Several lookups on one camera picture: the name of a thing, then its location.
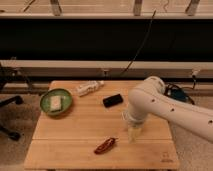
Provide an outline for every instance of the green plate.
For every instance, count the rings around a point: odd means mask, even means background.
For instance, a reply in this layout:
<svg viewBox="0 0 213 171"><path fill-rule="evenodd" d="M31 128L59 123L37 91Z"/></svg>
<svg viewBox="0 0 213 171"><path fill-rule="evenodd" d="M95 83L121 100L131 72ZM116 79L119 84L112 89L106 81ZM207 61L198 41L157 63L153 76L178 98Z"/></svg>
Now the green plate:
<svg viewBox="0 0 213 171"><path fill-rule="evenodd" d="M50 97L52 96L61 96L61 110L59 111L50 111ZM65 89L53 89L44 94L40 101L40 107L43 112L49 116L56 116L65 112L72 104L72 96Z"/></svg>

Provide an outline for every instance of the cable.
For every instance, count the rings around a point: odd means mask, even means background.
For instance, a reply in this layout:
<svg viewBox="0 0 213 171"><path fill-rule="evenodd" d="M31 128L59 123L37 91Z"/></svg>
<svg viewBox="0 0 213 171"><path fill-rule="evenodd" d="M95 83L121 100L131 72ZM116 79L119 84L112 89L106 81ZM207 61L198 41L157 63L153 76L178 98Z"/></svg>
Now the cable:
<svg viewBox="0 0 213 171"><path fill-rule="evenodd" d="M150 20L150 23L149 23L146 35L145 35L145 37L144 37L144 39L143 39L140 47L136 51L136 54L135 54L134 58L130 61L130 63L127 65L127 67L118 75L119 77L123 76L126 73L126 71L128 71L128 69L130 68L130 66L132 65L132 63L136 60L136 58L140 54L141 50L144 48L144 45L146 44L146 41L148 40L149 35L150 35L150 31L151 31L151 28L152 28L152 22L154 20L155 14L156 14L156 10L153 12L153 15L152 15L152 18Z"/></svg>
<svg viewBox="0 0 213 171"><path fill-rule="evenodd" d="M172 98L172 96L174 96L174 95L171 94L172 90L173 90L173 91L174 91L174 90L179 90L179 94L180 94L181 96L183 96L183 97L181 97L181 98L184 98L184 100L187 100L187 101L190 102L192 105L195 105L194 100L193 100L187 93L185 93L185 92L183 91L183 87L179 87L179 86L176 85L176 84L171 84L171 83L168 84L167 87L166 87L166 90L165 90L164 95L167 96L167 97L171 97L171 98Z"/></svg>
<svg viewBox="0 0 213 171"><path fill-rule="evenodd" d="M192 75L192 79L193 79L192 87L181 87L181 88L182 89L192 89L192 90L194 90L196 85L197 85L197 77L195 75Z"/></svg>

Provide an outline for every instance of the wooden table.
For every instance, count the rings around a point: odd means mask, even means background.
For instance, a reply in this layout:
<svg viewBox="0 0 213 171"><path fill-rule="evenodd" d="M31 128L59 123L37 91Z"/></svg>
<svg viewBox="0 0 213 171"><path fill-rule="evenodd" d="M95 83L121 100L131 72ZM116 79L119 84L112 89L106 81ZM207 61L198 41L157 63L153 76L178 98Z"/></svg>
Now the wooden table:
<svg viewBox="0 0 213 171"><path fill-rule="evenodd" d="M82 81L53 81L50 89L64 88L73 105L61 117L41 113L25 160L25 169L178 169L179 161L166 120L149 115L141 135L128 141L122 111L128 91L139 81L105 81L100 90L78 97ZM122 104L105 108L102 99L120 93ZM94 149L109 137L117 145L103 155Z"/></svg>

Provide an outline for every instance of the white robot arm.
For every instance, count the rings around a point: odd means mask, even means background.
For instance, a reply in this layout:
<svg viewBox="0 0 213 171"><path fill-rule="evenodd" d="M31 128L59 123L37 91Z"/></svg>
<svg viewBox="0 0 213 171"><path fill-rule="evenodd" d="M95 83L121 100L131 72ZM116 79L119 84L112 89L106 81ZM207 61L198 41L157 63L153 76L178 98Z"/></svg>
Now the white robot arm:
<svg viewBox="0 0 213 171"><path fill-rule="evenodd" d="M132 126L141 125L148 113L213 142L213 110L173 100L165 95L165 84L158 77L149 77L129 92L125 120Z"/></svg>

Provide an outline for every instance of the red pepper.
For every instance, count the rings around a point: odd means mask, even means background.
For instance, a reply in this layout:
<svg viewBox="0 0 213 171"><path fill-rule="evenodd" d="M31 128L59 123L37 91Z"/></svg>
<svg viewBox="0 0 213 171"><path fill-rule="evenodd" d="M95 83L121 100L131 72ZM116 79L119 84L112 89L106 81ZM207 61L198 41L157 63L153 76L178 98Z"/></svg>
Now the red pepper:
<svg viewBox="0 0 213 171"><path fill-rule="evenodd" d="M95 154L103 154L104 152L110 150L115 142L116 142L117 138L109 138L107 139L103 144L101 144L100 146L98 146L95 150L94 153Z"/></svg>

